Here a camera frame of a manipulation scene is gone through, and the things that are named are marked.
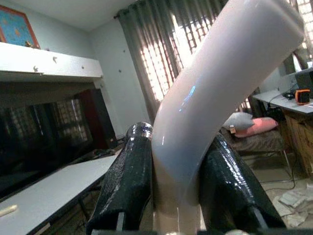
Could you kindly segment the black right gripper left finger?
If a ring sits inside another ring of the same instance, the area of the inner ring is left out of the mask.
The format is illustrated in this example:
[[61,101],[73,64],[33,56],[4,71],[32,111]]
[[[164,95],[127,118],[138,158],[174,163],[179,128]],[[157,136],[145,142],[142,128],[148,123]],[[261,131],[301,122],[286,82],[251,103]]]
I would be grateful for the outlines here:
[[151,231],[153,229],[152,139],[146,122],[132,125],[122,150],[105,173],[87,234],[96,231]]

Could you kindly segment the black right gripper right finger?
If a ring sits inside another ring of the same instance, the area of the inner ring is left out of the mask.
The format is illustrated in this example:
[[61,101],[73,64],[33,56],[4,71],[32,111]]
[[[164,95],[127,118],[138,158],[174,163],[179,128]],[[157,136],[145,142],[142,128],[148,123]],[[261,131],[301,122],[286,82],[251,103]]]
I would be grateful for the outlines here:
[[199,203],[209,231],[284,229],[285,223],[260,182],[222,135],[200,167]]

